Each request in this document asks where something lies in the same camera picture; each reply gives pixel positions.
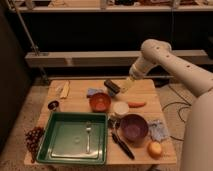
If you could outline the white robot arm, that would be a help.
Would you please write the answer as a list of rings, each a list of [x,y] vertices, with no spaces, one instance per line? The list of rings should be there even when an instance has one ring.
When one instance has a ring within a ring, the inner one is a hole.
[[[121,91],[126,92],[156,65],[176,77],[196,97],[185,126],[180,171],[213,171],[213,73],[173,55],[169,43],[147,39]]]

